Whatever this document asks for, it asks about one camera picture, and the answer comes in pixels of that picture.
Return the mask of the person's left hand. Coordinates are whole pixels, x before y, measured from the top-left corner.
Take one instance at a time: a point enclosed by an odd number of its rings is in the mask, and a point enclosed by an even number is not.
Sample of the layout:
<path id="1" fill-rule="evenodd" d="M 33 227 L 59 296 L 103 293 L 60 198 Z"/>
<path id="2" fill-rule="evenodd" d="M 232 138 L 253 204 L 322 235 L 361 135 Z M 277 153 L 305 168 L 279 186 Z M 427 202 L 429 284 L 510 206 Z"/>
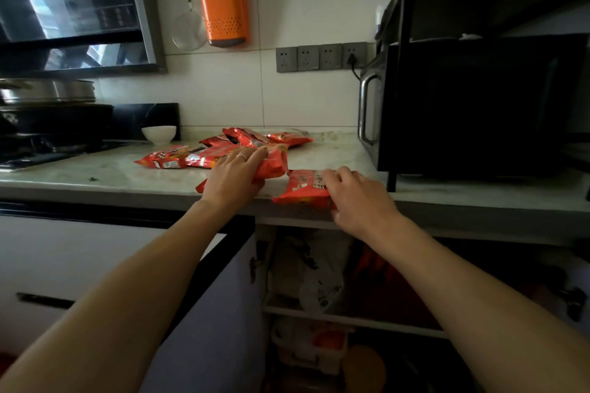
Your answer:
<path id="1" fill-rule="evenodd" d="M 267 158 L 265 148 L 240 147 L 221 158 L 207 178 L 199 204 L 233 216 L 258 193 L 251 182 L 260 164 Z"/>

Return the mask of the person's right hand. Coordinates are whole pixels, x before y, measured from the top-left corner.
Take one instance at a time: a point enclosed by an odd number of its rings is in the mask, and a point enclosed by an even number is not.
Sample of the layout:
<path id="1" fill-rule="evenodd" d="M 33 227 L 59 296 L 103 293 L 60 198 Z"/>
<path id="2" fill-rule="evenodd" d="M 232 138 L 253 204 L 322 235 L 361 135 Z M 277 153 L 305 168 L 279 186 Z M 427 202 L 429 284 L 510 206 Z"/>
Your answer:
<path id="1" fill-rule="evenodd" d="M 334 222 L 346 233 L 374 246 L 390 236 L 402 215 L 385 187 L 367 179 L 369 187 L 363 193 L 330 196 L 335 204 Z"/>

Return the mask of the red snack packet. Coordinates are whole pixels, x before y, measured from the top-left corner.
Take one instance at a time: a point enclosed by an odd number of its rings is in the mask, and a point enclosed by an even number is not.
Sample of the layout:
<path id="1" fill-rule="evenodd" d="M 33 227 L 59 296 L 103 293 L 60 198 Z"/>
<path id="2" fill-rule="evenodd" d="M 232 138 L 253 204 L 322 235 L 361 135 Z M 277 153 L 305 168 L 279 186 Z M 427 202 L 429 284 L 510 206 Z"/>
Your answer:
<path id="1" fill-rule="evenodd" d="M 288 171 L 285 191 L 272 198 L 277 205 L 306 205 L 320 210 L 335 209 L 322 170 L 297 169 Z"/>
<path id="2" fill-rule="evenodd" d="M 231 151 L 240 147 L 246 146 L 229 143 L 226 145 L 212 146 L 210 148 L 193 151 L 186 158 L 186 163 L 190 167 L 208 169 L 210 173 L 211 169 L 216 166 L 217 162 L 221 158 L 229 154 Z M 255 173 L 255 178 L 269 180 L 284 176 L 288 170 L 286 146 L 264 145 L 261 148 L 265 148 L 268 150 L 268 156 L 258 167 L 257 172 Z M 197 185 L 197 193 L 203 194 L 203 190 L 207 182 L 208 176 L 204 181 Z"/>

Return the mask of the person's left forearm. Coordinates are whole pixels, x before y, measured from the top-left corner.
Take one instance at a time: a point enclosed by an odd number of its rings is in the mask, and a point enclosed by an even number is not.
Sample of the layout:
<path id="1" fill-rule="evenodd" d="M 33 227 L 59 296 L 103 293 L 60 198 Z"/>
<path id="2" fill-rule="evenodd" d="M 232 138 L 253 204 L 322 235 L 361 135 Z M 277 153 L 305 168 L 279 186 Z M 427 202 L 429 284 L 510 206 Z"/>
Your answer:
<path id="1" fill-rule="evenodd" d="M 75 302 L 0 378 L 0 393 L 138 393 L 205 250 L 239 209 L 203 196 Z"/>

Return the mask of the person's right forearm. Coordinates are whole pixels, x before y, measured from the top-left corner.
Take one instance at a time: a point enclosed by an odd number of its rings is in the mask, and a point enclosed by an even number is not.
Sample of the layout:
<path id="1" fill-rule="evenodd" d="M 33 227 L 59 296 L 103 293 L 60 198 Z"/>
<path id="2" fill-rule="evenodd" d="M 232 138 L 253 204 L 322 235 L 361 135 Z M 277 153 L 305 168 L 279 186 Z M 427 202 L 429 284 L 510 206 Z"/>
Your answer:
<path id="1" fill-rule="evenodd" d="M 408 218 L 358 236 L 418 293 L 487 393 L 590 393 L 590 340 Z"/>

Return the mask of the metal door hinge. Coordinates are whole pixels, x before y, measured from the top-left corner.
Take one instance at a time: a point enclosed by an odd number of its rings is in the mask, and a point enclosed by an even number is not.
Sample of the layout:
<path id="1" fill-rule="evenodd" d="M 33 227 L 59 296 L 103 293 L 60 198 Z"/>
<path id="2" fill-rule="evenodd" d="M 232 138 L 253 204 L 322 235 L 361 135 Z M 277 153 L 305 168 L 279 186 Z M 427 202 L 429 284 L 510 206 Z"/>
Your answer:
<path id="1" fill-rule="evenodd" d="M 579 287 L 557 289 L 555 295 L 566 305 L 566 314 L 574 322 L 580 322 L 588 295 Z"/>
<path id="2" fill-rule="evenodd" d="M 255 243 L 255 255 L 250 258 L 248 263 L 250 271 L 250 283 L 252 285 L 256 283 L 257 270 L 265 264 L 268 249 L 268 240 L 257 240 Z"/>

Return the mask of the white plastic bag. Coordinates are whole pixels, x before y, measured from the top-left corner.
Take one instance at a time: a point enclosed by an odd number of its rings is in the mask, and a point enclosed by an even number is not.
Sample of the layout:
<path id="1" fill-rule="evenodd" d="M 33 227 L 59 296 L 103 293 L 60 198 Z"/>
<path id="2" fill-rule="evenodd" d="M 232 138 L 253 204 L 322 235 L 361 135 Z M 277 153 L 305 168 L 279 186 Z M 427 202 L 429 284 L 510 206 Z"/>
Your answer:
<path id="1" fill-rule="evenodd" d="M 267 292 L 308 315 L 341 300 L 344 271 L 355 240 L 339 230 L 280 227 L 267 272 Z"/>

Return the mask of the pile of red packets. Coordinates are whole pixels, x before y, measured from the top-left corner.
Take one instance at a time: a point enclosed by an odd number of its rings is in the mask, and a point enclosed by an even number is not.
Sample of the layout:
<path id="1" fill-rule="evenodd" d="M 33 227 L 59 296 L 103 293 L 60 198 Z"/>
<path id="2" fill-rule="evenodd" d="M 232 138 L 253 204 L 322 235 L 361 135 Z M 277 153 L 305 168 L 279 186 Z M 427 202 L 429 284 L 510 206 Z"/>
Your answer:
<path id="1" fill-rule="evenodd" d="M 230 127 L 223 129 L 221 135 L 201 140 L 199 146 L 195 148 L 188 145 L 176 145 L 167 150 L 152 152 L 136 161 L 136 164 L 154 169 L 196 168 L 187 165 L 186 158 L 188 155 L 193 151 L 212 146 L 226 145 L 229 143 L 253 148 L 260 148 L 264 145 L 285 145 L 288 150 L 289 148 L 312 143 L 313 141 L 314 139 L 308 133 L 298 130 L 261 134 L 248 128 Z"/>

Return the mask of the white bowl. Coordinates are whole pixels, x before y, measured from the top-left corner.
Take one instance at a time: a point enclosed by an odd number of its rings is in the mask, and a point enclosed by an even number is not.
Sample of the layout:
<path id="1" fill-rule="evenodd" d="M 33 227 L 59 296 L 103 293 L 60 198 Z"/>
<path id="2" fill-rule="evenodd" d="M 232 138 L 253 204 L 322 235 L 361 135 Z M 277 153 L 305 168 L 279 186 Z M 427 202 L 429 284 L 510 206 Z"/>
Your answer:
<path id="1" fill-rule="evenodd" d="M 164 146 L 175 140 L 177 126 L 149 126 L 141 129 L 144 138 L 155 146 Z"/>

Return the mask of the red plastic bag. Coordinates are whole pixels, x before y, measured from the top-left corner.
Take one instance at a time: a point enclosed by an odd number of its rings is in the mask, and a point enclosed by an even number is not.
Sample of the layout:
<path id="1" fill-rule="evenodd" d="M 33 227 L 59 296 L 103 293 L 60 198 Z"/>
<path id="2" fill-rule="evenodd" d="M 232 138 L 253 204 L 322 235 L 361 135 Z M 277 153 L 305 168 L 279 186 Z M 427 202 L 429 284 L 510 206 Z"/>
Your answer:
<path id="1" fill-rule="evenodd" d="M 359 244 L 347 278 L 349 311 L 376 321 L 441 330 L 402 274 L 367 244 Z"/>

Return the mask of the black backsplash panel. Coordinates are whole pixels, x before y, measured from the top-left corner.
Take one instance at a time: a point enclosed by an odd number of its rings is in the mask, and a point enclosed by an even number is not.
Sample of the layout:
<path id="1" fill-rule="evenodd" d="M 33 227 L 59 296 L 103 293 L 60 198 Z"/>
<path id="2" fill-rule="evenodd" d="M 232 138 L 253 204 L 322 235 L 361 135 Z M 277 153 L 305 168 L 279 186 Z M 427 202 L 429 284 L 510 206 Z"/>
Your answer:
<path id="1" fill-rule="evenodd" d="M 145 141 L 143 128 L 175 126 L 174 141 L 181 139 L 178 103 L 127 103 L 113 106 L 112 119 L 105 140 Z"/>

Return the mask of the black microwave oven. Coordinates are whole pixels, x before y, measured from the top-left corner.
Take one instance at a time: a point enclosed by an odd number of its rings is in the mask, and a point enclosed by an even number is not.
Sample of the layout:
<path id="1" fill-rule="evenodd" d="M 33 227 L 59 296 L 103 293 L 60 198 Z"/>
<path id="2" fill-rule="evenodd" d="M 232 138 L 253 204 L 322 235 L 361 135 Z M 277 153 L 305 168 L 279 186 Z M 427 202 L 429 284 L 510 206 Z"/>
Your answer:
<path id="1" fill-rule="evenodd" d="M 390 45 L 361 74 L 359 140 L 391 174 L 543 177 L 587 51 L 587 34 Z"/>

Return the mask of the white cabinet shelf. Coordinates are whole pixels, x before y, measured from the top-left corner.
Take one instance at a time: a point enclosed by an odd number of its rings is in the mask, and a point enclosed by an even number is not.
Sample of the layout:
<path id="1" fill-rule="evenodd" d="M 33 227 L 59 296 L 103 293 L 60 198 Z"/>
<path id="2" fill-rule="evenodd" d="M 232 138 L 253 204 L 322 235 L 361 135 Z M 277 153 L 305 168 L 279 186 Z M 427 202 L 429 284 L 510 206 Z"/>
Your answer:
<path id="1" fill-rule="evenodd" d="M 265 313 L 269 313 L 269 314 L 273 314 L 273 315 L 297 317 L 297 318 L 302 318 L 302 319 L 313 319 L 313 320 L 317 320 L 317 321 L 339 323 L 342 325 L 350 325 L 350 326 L 355 326 L 355 327 L 370 328 L 370 329 L 384 330 L 384 331 L 390 331 L 390 332 L 405 333 L 405 334 L 410 334 L 410 335 L 418 335 L 418 336 L 422 336 L 422 337 L 448 339 L 448 335 L 443 330 L 422 328 L 422 327 L 413 326 L 413 325 L 404 325 L 404 324 L 400 324 L 400 323 L 376 321 L 373 319 L 349 317 L 349 316 L 343 316 L 343 315 L 331 315 L 331 314 L 311 315 L 303 310 L 290 309 L 290 308 L 280 307 L 280 306 L 265 305 L 262 307 L 262 310 Z"/>

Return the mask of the white cabinet door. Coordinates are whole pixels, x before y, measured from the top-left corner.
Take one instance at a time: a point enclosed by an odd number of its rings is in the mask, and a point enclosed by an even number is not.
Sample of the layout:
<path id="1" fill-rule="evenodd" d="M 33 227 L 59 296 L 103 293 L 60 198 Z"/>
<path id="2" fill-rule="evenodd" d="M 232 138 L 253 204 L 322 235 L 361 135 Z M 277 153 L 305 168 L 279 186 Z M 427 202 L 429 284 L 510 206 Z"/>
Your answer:
<path id="1" fill-rule="evenodd" d="M 262 313 L 255 221 L 235 216 L 196 266 L 139 393 L 260 393 L 268 326 Z"/>

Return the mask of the metal mesh strainer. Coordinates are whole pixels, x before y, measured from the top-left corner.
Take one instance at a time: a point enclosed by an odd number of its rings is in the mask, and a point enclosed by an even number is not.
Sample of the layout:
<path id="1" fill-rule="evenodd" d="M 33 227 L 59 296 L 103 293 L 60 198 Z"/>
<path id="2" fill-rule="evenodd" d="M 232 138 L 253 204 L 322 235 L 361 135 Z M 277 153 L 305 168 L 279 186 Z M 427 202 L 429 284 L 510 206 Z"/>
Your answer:
<path id="1" fill-rule="evenodd" d="M 194 52 L 208 41 L 203 14 L 193 0 L 187 0 L 188 9 L 172 25 L 172 40 L 184 52 Z"/>

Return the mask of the white plastic container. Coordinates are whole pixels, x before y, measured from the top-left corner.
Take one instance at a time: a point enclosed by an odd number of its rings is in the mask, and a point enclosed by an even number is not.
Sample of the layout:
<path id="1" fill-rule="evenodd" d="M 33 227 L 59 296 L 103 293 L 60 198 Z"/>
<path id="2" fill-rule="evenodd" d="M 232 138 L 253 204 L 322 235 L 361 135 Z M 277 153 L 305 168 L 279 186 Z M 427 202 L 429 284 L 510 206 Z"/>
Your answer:
<path id="1" fill-rule="evenodd" d="M 339 323 L 279 317 L 271 329 L 281 363 L 337 376 L 354 328 Z"/>

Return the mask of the orange utensil holder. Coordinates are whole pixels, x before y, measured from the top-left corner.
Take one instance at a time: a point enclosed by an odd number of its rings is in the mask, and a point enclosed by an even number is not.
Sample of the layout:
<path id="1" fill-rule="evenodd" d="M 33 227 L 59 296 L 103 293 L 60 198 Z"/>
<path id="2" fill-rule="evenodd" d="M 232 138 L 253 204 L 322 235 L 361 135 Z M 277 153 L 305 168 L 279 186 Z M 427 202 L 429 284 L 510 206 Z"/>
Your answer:
<path id="1" fill-rule="evenodd" d="M 232 49 L 249 43 L 247 0 L 201 0 L 201 5 L 210 46 Z"/>

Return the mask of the white drawer front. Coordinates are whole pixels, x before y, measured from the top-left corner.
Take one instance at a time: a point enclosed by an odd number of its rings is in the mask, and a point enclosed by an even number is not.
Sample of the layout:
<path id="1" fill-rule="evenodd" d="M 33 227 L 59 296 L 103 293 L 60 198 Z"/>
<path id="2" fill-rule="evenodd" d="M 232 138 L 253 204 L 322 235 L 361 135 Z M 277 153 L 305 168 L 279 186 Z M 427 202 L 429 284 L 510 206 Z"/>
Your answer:
<path id="1" fill-rule="evenodd" d="M 17 292 L 76 301 L 164 231 L 0 216 L 0 353 L 21 354 L 65 313 L 21 303 Z"/>

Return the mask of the steel pot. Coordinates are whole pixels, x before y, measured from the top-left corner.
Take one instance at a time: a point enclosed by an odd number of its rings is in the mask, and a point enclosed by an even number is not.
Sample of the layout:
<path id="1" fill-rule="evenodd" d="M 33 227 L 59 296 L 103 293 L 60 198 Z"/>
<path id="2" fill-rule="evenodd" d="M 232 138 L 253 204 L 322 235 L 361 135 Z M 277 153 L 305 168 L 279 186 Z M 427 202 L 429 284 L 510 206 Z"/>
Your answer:
<path id="1" fill-rule="evenodd" d="M 95 101 L 93 83 L 86 80 L 0 79 L 2 105 L 55 105 Z"/>

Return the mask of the black gas stove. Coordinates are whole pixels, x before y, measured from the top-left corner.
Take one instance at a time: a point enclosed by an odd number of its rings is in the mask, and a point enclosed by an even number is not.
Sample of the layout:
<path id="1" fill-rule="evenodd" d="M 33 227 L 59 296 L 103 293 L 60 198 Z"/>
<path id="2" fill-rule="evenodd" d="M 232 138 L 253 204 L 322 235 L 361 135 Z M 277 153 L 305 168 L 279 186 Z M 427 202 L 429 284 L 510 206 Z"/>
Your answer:
<path id="1" fill-rule="evenodd" d="M 34 166 L 55 163 L 66 159 L 95 154 L 103 151 L 115 150 L 131 145 L 131 141 L 103 141 L 97 148 L 86 148 L 70 146 L 61 148 L 48 148 L 44 150 L 29 146 L 15 152 L 0 152 L 0 173 L 13 173 L 24 171 Z"/>

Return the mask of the black glass range hood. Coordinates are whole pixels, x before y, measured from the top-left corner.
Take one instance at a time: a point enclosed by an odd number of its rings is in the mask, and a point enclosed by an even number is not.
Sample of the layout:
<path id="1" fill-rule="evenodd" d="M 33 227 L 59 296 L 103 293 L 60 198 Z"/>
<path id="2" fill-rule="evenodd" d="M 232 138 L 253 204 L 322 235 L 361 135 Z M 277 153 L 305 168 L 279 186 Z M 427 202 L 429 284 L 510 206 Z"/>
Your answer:
<path id="1" fill-rule="evenodd" d="M 157 0 L 0 0 L 0 77 L 166 71 Z"/>

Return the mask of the grey wall socket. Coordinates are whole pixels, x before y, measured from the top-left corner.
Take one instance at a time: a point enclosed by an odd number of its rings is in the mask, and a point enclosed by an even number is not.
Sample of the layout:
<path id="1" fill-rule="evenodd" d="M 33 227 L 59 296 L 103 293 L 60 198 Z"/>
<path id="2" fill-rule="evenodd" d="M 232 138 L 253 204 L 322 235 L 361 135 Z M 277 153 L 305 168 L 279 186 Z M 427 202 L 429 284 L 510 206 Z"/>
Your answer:
<path id="1" fill-rule="evenodd" d="M 305 45 L 297 47 L 297 71 L 315 71 L 320 69 L 320 46 Z"/>
<path id="2" fill-rule="evenodd" d="M 325 44 L 319 46 L 319 70 L 340 70 L 342 64 L 343 44 Z"/>
<path id="3" fill-rule="evenodd" d="M 348 56 L 354 53 L 358 59 L 355 69 L 363 69 L 368 62 L 368 44 L 366 42 L 349 42 L 343 43 L 342 64 L 343 69 L 350 68 L 347 66 Z"/>
<path id="4" fill-rule="evenodd" d="M 277 73 L 291 73 L 298 71 L 297 47 L 276 48 L 276 71 Z"/>

